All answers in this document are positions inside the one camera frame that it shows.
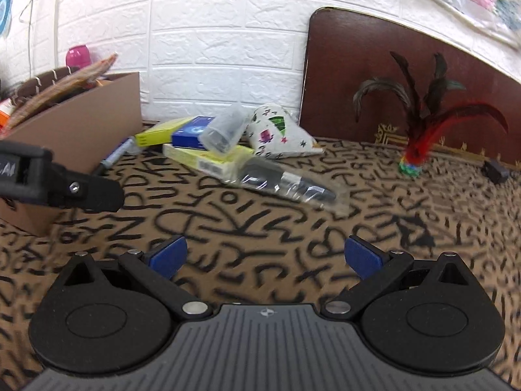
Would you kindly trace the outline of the small black adapter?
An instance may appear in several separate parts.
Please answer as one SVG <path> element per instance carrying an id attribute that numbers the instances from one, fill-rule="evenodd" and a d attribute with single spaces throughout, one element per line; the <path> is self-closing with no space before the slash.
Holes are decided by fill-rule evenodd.
<path id="1" fill-rule="evenodd" d="M 510 178 L 510 171 L 498 160 L 486 161 L 481 167 L 481 173 L 493 184 L 504 184 Z"/>

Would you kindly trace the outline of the brown striped glasses case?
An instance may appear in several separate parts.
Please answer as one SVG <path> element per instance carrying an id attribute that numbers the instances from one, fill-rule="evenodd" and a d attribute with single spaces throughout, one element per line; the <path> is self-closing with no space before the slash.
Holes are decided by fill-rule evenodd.
<path id="1" fill-rule="evenodd" d="M 74 72 L 78 72 L 78 70 L 79 68 L 77 66 L 62 66 L 34 76 L 22 83 L 11 93 L 11 103 L 16 107 L 21 107 L 37 94 L 55 85 L 57 81 L 72 75 Z"/>

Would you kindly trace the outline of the white patterned fabric pouch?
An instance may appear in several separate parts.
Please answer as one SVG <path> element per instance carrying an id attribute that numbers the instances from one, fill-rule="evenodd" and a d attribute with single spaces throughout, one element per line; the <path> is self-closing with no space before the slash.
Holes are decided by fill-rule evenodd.
<path id="1" fill-rule="evenodd" d="M 315 138 L 286 109 L 274 103 L 253 111 L 246 135 L 253 153 L 259 157 L 283 159 L 323 153 Z"/>

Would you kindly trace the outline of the flat yellow medicine box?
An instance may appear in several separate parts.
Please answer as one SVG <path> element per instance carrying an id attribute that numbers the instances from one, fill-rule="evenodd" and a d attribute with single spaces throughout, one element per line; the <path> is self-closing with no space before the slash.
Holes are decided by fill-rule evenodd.
<path id="1" fill-rule="evenodd" d="M 165 157 L 186 167 L 194 168 L 214 178 L 228 180 L 234 173 L 238 162 L 253 156 L 253 149 L 237 145 L 226 155 L 216 155 L 206 150 L 163 144 L 162 153 Z"/>

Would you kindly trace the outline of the blue medicine box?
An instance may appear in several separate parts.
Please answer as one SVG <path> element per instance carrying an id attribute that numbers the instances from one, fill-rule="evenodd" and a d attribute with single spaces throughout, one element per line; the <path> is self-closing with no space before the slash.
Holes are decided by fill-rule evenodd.
<path id="1" fill-rule="evenodd" d="M 205 150 L 200 141 L 200 136 L 213 120 L 213 117 L 195 117 L 171 133 L 170 144 L 173 147 Z"/>

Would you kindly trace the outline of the pink thermos bottle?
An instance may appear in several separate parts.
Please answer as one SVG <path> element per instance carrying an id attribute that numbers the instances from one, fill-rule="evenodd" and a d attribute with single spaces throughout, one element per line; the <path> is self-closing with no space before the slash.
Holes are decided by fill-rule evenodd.
<path id="1" fill-rule="evenodd" d="M 86 45 L 78 45 L 69 48 L 65 55 L 65 63 L 69 67 L 82 69 L 91 65 L 90 51 Z"/>

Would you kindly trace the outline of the black marker pen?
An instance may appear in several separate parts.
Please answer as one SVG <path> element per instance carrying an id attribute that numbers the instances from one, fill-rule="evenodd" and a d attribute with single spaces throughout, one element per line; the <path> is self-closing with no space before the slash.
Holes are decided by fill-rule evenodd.
<path id="1" fill-rule="evenodd" d="M 92 174 L 99 176 L 111 169 L 125 154 L 131 153 L 136 149 L 134 137 L 129 137 L 122 141 L 109 155 L 100 161 Z"/>

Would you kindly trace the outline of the letter pattern table mat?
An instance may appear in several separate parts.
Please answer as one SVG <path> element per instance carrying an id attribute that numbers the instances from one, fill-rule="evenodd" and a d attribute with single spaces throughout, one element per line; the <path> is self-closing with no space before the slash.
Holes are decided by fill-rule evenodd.
<path id="1" fill-rule="evenodd" d="M 495 372 L 520 384 L 520 180 L 496 185 L 478 165 L 433 155 L 417 178 L 400 173 L 394 147 L 325 139 L 323 153 L 289 165 L 351 194 L 337 216 L 307 204 L 221 184 L 155 149 L 112 169 L 125 192 L 115 214 L 59 216 L 44 238 L 1 226 L 1 377 L 24 386 L 41 369 L 27 339 L 36 306 L 77 252 L 109 259 L 174 236 L 188 242 L 176 284 L 212 304 L 320 304 L 350 288 L 344 259 L 357 235 L 418 259 L 455 252 L 495 303 L 506 336 Z"/>

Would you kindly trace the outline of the dark wooden chair back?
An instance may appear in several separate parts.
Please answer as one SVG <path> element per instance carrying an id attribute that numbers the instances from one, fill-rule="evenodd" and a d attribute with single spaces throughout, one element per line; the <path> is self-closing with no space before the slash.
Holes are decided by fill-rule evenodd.
<path id="1" fill-rule="evenodd" d="M 394 93 L 366 96 L 360 117 L 355 116 L 352 97 L 365 80 L 406 82 L 393 53 L 407 59 L 417 91 L 424 95 L 434 77 L 436 52 L 448 63 L 448 78 L 464 85 L 444 96 L 444 108 L 487 102 L 505 115 L 510 127 L 504 132 L 489 117 L 453 124 L 440 136 L 436 148 L 519 166 L 519 82 L 444 41 L 355 11 L 326 7 L 311 16 L 299 123 L 315 137 L 402 144 L 406 141 L 405 116 Z"/>

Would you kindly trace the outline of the feather shuttlecock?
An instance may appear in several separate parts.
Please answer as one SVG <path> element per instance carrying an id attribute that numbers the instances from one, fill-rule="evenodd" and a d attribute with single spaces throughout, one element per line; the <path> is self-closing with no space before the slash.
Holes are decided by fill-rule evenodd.
<path id="1" fill-rule="evenodd" d="M 431 148 L 442 132 L 452 124 L 461 123 L 478 117 L 495 120 L 504 132 L 509 131 L 509 124 L 504 114 L 495 106 L 485 102 L 463 102 L 443 108 L 443 97 L 449 91 L 464 90 L 465 86 L 447 78 L 448 65 L 442 53 L 434 53 L 434 76 L 428 90 L 420 96 L 415 79 L 409 71 L 407 59 L 392 51 L 391 57 L 400 68 L 407 85 L 384 78 L 373 78 L 362 82 L 352 98 L 355 120 L 359 121 L 362 102 L 366 95 L 373 92 L 390 91 L 402 103 L 406 121 L 407 145 L 398 163 L 399 170 L 408 177 L 416 178 L 422 171 L 423 164 L 429 157 Z"/>

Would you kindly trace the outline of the yellow-green medicine box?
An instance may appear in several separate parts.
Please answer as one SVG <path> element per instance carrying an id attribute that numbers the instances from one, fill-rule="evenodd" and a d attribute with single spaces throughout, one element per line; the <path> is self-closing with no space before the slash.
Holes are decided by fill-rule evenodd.
<path id="1" fill-rule="evenodd" d="M 194 120 L 194 117 L 183 117 L 157 123 L 149 129 L 136 134 L 135 143 L 141 148 L 170 143 L 171 134 L 192 120 Z"/>

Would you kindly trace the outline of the brown cardboard box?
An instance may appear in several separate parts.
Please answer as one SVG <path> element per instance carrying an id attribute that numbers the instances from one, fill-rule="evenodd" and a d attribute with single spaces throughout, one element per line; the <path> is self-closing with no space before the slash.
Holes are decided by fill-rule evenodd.
<path id="1" fill-rule="evenodd" d="M 42 111 L 1 141 L 46 148 L 52 163 L 93 175 L 100 161 L 141 126 L 139 74 L 123 73 Z M 36 236 L 48 233 L 60 209 L 49 206 L 49 195 L 44 206 L 1 198 L 2 220 Z"/>

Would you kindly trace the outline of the clear plastic container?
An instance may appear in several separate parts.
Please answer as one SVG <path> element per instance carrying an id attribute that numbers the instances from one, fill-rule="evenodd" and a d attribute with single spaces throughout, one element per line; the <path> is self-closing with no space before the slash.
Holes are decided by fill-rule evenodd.
<path id="1" fill-rule="evenodd" d="M 240 104 L 218 114 L 201 132 L 200 142 L 212 153 L 226 155 L 238 144 L 249 125 L 253 111 Z"/>

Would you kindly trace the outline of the orange white packet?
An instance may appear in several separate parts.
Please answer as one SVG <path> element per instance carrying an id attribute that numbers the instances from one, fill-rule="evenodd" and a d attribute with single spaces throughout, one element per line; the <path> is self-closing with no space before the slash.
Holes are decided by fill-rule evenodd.
<path id="1" fill-rule="evenodd" d="M 15 110 L 16 104 L 11 98 L 7 98 L 0 102 L 0 129 L 3 129 L 7 125 Z"/>

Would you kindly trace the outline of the tan snack packet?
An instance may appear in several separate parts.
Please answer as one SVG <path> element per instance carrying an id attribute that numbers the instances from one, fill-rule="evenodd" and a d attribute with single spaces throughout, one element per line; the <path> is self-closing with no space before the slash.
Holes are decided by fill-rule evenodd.
<path id="1" fill-rule="evenodd" d="M 80 89 L 89 82 L 96 80 L 108 72 L 117 59 L 118 54 L 113 53 L 101 61 L 65 75 L 62 79 L 55 81 L 51 86 L 46 87 L 35 96 L 25 100 L 23 104 L 14 110 L 9 121 L 3 127 L 2 134 L 8 134 L 12 129 L 24 123 L 29 118 L 44 111 L 51 102 L 57 102 L 59 97 L 63 97 L 69 92 Z"/>

